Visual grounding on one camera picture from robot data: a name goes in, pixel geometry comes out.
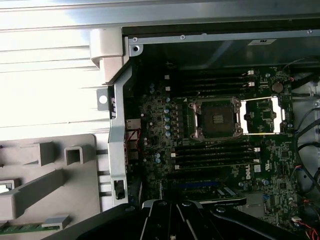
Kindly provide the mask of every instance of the chip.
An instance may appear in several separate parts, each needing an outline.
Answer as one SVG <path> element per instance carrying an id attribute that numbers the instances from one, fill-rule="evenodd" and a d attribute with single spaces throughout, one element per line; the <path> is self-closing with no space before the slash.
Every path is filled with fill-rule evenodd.
<path id="1" fill-rule="evenodd" d="M 262 112 L 262 119 L 263 120 L 271 119 L 271 118 L 272 118 L 271 111 L 263 111 Z"/>
<path id="2" fill-rule="evenodd" d="M 288 158 L 289 157 L 289 152 L 288 151 L 282 151 L 281 152 L 281 157 Z"/>
<path id="3" fill-rule="evenodd" d="M 202 131 L 203 135 L 214 138 L 217 134 L 233 134 L 235 132 L 235 120 L 233 106 L 202 104 Z"/>
<path id="4" fill-rule="evenodd" d="M 279 183 L 279 189 L 287 189 L 287 184 L 285 182 Z"/>

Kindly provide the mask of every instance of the capacitor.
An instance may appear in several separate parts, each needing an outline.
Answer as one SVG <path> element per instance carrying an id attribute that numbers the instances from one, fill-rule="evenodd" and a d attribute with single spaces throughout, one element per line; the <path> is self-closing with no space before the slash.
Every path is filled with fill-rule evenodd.
<path id="1" fill-rule="evenodd" d="M 265 186 L 269 185 L 269 180 L 262 179 L 262 184 L 265 185 Z"/>

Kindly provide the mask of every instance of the black cable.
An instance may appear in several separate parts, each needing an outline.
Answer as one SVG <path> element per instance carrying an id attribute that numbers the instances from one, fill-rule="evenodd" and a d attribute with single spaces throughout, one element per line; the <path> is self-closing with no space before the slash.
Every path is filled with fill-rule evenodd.
<path id="1" fill-rule="evenodd" d="M 306 57 L 302 57 L 299 58 L 297 60 L 294 60 L 292 62 L 289 62 L 287 65 L 285 65 L 281 70 L 284 71 L 286 68 L 288 68 L 290 65 L 295 64 L 297 62 L 300 62 L 302 60 L 306 60 L 306 59 L 317 59 L 319 61 L 319 56 L 306 56 Z"/>
<path id="2" fill-rule="evenodd" d="M 316 148 L 320 148 L 320 142 L 314 141 L 314 142 L 308 142 L 308 143 L 302 144 L 298 147 L 298 151 L 300 151 L 301 149 L 308 147 L 308 146 L 314 146 Z M 294 174 L 295 174 L 296 170 L 298 170 L 298 169 L 302 169 L 302 168 L 297 167 L 297 168 L 293 169 L 292 174 L 289 179 L 290 183 L 293 182 Z M 313 178 L 316 180 L 316 182 L 318 182 L 319 177 L 320 177 L 320 168 L 318 168 L 318 170 L 315 172 Z M 310 193 L 314 188 L 315 188 L 315 184 L 312 183 L 312 185 L 310 186 L 310 188 L 308 190 L 300 192 L 299 195 L 306 195 L 306 194 Z"/>
<path id="3" fill-rule="evenodd" d="M 298 97 L 298 98 L 312 98 L 312 97 L 314 97 L 316 99 L 320 99 L 320 95 L 318 95 L 318 94 L 311 95 L 309 93 L 295 93 L 295 92 L 293 92 L 292 97 Z"/>
<path id="4" fill-rule="evenodd" d="M 320 148 L 320 142 L 313 141 L 313 142 L 308 142 L 308 143 L 302 144 L 298 147 L 298 150 L 300 151 L 301 149 L 303 149 L 305 147 L 309 147 L 309 146 L 314 146 L 316 148 Z"/>
<path id="5" fill-rule="evenodd" d="M 314 128 L 315 126 L 320 124 L 320 119 L 315 120 L 311 124 L 309 124 L 306 128 L 304 128 L 301 132 L 299 132 L 295 136 L 295 141 L 294 141 L 294 151 L 295 151 L 295 156 L 296 156 L 296 161 L 301 165 L 301 168 L 305 172 L 305 174 L 310 178 L 316 189 L 320 192 L 320 185 L 319 183 L 314 179 L 314 177 L 311 175 L 311 173 L 308 171 L 308 169 L 304 166 L 302 159 L 299 154 L 299 147 L 298 147 L 298 139 L 304 135 L 306 132 L 308 132 L 310 129 Z"/>
<path id="6" fill-rule="evenodd" d="M 304 120 L 308 117 L 308 115 L 310 114 L 310 113 L 312 113 L 313 111 L 317 111 L 317 110 L 319 110 L 320 111 L 320 107 L 315 107 L 315 108 L 312 108 L 312 109 L 310 109 L 309 111 L 307 111 L 304 115 L 303 115 L 303 117 L 302 117 L 302 119 L 301 119 L 301 121 L 300 121 L 300 123 L 299 123 L 299 125 L 298 125 L 298 127 L 297 127 L 297 131 L 301 128 L 301 125 L 302 125 L 302 123 L 304 122 Z"/>

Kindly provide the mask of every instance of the white label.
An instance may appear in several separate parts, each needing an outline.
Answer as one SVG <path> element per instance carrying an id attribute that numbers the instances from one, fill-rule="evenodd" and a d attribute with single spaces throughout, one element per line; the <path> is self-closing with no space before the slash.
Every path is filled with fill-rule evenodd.
<path id="1" fill-rule="evenodd" d="M 277 39 L 258 39 L 252 40 L 248 46 L 255 46 L 255 45 L 270 45 Z"/>
<path id="2" fill-rule="evenodd" d="M 254 172 L 255 173 L 261 173 L 261 165 L 254 165 Z"/>
<path id="3" fill-rule="evenodd" d="M 221 191 L 220 189 L 217 189 L 218 193 L 220 193 L 221 195 L 225 195 L 225 193 L 223 191 Z"/>
<path id="4" fill-rule="evenodd" d="M 265 164 L 265 170 L 270 172 L 270 163 Z"/>
<path id="5" fill-rule="evenodd" d="M 245 166 L 245 179 L 250 180 L 250 165 Z"/>
<path id="6" fill-rule="evenodd" d="M 224 189 L 225 189 L 228 193 L 230 193 L 230 195 L 232 195 L 232 196 L 236 195 L 233 191 L 231 191 L 230 188 L 225 187 Z"/>

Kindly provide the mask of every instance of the screw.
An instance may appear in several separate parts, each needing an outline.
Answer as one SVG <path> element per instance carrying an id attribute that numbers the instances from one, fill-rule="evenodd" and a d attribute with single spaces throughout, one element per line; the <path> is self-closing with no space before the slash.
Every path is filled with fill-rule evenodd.
<path id="1" fill-rule="evenodd" d="M 223 214 L 223 213 L 226 211 L 226 209 L 224 209 L 223 207 L 217 207 L 217 208 L 216 208 L 216 211 L 217 211 L 218 213 Z"/>
<path id="2" fill-rule="evenodd" d="M 126 212 L 132 212 L 133 210 L 135 210 L 134 206 L 130 206 L 130 207 L 125 209 Z"/>
<path id="3" fill-rule="evenodd" d="M 167 203 L 165 201 L 161 201 L 161 202 L 158 203 L 158 205 L 163 207 L 163 206 L 167 205 Z"/>
<path id="4" fill-rule="evenodd" d="M 191 206 L 191 202 L 189 202 L 189 201 L 184 201 L 184 202 L 182 203 L 182 206 L 190 207 L 190 206 Z"/>

